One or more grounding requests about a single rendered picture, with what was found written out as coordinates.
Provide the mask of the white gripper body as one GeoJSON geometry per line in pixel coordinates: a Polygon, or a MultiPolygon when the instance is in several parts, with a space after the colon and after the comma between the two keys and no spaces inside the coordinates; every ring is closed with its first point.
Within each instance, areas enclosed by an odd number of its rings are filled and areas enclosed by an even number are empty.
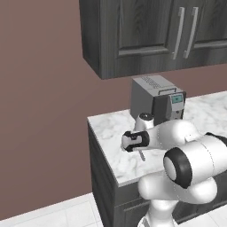
{"type": "Polygon", "coordinates": [[[134,148],[141,147],[143,138],[140,132],[132,133],[126,131],[121,138],[121,147],[128,153],[132,152],[134,148]]]}

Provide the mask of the grey toaster oven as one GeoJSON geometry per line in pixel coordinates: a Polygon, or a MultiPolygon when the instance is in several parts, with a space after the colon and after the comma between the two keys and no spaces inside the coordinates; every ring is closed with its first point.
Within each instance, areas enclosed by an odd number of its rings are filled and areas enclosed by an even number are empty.
{"type": "Polygon", "coordinates": [[[161,75],[147,75],[132,80],[130,114],[136,119],[141,113],[151,114],[154,125],[182,119],[186,92],[161,75]]]}

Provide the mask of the dark wood counter cabinet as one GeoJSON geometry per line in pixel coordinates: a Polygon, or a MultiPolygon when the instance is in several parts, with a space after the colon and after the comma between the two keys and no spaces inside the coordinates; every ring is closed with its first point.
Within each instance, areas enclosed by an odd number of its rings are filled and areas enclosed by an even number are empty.
{"type": "MultiPolygon", "coordinates": [[[[114,188],[121,187],[111,170],[104,152],[98,142],[95,132],[88,125],[89,145],[90,145],[90,170],[92,191],[97,203],[98,211],[104,227],[114,227],[114,188]]],[[[227,205],[227,170],[215,177],[218,186],[216,198],[204,205],[193,205],[184,202],[178,202],[173,211],[173,218],[178,224],[191,220],[199,215],[208,213],[227,205]]],[[[133,200],[128,203],[137,205],[139,202],[148,202],[148,200],[133,200]]]]}

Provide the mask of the dark wood drawer front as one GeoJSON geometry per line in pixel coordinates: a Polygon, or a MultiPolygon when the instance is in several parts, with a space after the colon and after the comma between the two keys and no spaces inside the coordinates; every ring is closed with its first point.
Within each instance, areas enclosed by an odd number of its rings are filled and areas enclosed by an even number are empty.
{"type": "Polygon", "coordinates": [[[114,188],[113,201],[115,206],[131,202],[133,200],[140,200],[141,196],[138,192],[137,183],[116,186],[114,188]]]}

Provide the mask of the dark wood cabinet door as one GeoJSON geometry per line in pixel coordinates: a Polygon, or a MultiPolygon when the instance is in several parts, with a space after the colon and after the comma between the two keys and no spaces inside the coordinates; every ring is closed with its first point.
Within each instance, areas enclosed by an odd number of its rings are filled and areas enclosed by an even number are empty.
{"type": "Polygon", "coordinates": [[[148,202],[118,206],[114,209],[113,227],[137,227],[149,208],[148,202]]]}

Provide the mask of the dark wood cupboard door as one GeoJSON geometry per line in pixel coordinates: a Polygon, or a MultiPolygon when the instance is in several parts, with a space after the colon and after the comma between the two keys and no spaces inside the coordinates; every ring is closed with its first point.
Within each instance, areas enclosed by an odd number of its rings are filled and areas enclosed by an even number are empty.
{"type": "Polygon", "coordinates": [[[206,67],[227,63],[227,0],[179,0],[185,8],[184,25],[177,69],[206,67]],[[192,48],[184,58],[192,28],[192,8],[199,7],[199,15],[192,48]]]}
{"type": "Polygon", "coordinates": [[[100,77],[173,69],[175,8],[176,0],[100,0],[100,77]]]}

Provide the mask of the dark wood wall cupboard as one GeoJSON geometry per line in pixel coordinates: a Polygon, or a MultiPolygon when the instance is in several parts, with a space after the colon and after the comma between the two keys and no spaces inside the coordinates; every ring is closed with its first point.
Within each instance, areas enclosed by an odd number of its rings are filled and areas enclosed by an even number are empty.
{"type": "MultiPolygon", "coordinates": [[[[176,45],[176,36],[179,25],[178,11],[180,5],[179,0],[176,0],[176,8],[172,15],[172,34],[173,51],[176,45]]],[[[94,72],[100,77],[100,0],[79,0],[81,33],[82,33],[82,56],[94,72]]],[[[176,68],[176,59],[173,60],[175,67],[169,71],[179,70],[176,68]]]]}

